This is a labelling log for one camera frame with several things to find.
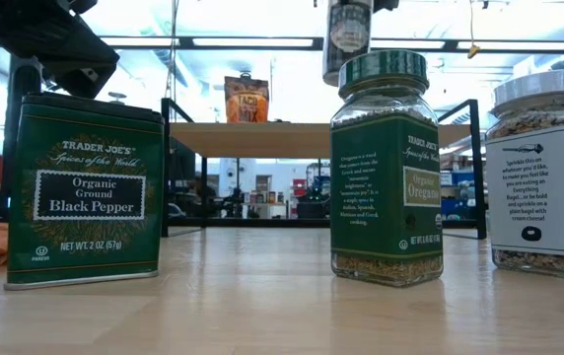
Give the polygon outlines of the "yellow lid brown spice jar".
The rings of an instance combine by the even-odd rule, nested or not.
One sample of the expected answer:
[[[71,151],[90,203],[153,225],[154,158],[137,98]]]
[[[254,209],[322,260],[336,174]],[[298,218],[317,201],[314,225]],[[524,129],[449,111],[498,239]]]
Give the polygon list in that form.
[[[337,87],[339,69],[349,59],[367,53],[373,0],[327,0],[322,46],[322,80]]]

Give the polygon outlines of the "green black pepper tin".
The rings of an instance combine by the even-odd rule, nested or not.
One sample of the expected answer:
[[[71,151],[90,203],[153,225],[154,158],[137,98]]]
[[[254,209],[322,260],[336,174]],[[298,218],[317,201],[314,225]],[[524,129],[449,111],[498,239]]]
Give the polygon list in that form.
[[[158,275],[162,116],[52,93],[25,96],[21,113],[6,289]]]

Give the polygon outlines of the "orange taco mix packet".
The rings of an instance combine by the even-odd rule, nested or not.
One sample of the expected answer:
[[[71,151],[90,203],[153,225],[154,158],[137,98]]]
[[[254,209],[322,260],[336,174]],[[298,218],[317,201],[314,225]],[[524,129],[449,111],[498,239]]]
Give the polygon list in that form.
[[[249,74],[225,77],[226,119],[228,123],[263,123],[268,121],[269,84],[252,79]]]

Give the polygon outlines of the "green lid oregano jar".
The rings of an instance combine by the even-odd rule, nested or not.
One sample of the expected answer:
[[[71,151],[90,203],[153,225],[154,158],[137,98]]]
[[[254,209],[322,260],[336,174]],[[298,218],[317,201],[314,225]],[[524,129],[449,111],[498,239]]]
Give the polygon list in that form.
[[[444,270],[438,119],[427,61],[405,49],[342,65],[330,121],[330,252],[339,277],[407,287]]]

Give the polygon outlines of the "white lid bagel seasoning jar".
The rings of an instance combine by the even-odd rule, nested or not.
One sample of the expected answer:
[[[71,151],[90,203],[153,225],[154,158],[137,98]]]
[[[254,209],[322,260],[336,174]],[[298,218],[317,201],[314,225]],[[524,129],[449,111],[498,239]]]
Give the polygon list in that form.
[[[564,278],[564,70],[510,80],[493,101],[485,138],[493,262]]]

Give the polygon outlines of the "black metal table frame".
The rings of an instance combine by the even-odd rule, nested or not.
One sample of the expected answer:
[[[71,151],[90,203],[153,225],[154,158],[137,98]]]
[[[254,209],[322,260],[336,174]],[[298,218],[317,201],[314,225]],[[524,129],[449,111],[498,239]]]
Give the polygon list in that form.
[[[564,41],[551,40],[500,40],[500,39],[484,39],[481,41],[481,51],[484,54],[546,54],[546,55],[563,55]],[[14,175],[20,169],[20,152],[25,148],[25,143],[21,139],[24,123],[22,117],[22,100],[34,89],[34,85],[28,81],[29,76],[36,71],[35,65],[23,65],[17,74],[11,75],[9,79],[10,85],[19,84],[19,89],[10,88],[9,104],[7,110],[7,121],[5,124],[5,143],[2,154],[2,176],[0,184],[0,221],[7,221],[10,218],[9,201],[12,195],[12,187],[14,185]],[[464,108],[451,117],[440,121],[441,125],[453,124],[470,124],[469,110]],[[170,136],[166,136],[166,125],[163,119],[164,142],[175,140]],[[237,218],[223,220],[219,218],[211,219],[207,216],[201,218],[183,217],[175,218],[169,214],[162,217],[163,228],[168,227],[221,227],[221,228],[326,228],[329,223],[326,219],[309,218],[309,219],[269,219],[269,220],[240,220]]]

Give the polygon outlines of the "wooden shelf with black frame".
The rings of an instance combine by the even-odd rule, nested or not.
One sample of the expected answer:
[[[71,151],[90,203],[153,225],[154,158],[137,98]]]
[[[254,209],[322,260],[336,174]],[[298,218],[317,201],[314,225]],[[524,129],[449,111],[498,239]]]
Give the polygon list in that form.
[[[444,121],[462,109],[468,109],[470,124],[439,127],[439,141],[447,147],[468,138],[473,149],[473,176],[475,183],[474,218],[447,221],[446,229],[474,229],[475,237],[487,237],[484,206],[483,163],[479,106],[475,99],[466,100],[442,115]],[[201,177],[207,181],[209,158],[289,158],[327,159],[329,157],[329,125],[327,123],[195,123],[172,99],[161,100],[161,115],[166,125],[166,136],[174,138],[202,157]]]

